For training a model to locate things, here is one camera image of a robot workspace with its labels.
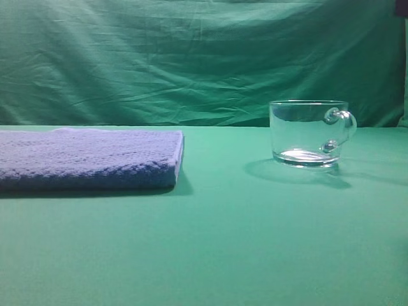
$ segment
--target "clear glass cup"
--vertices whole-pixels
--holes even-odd
[[[270,102],[273,158],[298,167],[330,167],[341,145],[356,132],[354,116],[341,101]]]

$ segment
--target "green tabletop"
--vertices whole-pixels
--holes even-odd
[[[408,129],[329,173],[267,128],[156,129],[186,136],[173,190],[0,195],[0,305],[408,305]]]

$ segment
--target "blue towel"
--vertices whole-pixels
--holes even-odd
[[[0,131],[0,190],[173,187],[181,131]]]

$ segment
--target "green backdrop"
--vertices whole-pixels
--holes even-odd
[[[267,126],[276,99],[345,100],[360,126],[403,115],[394,0],[0,5],[0,124]]]

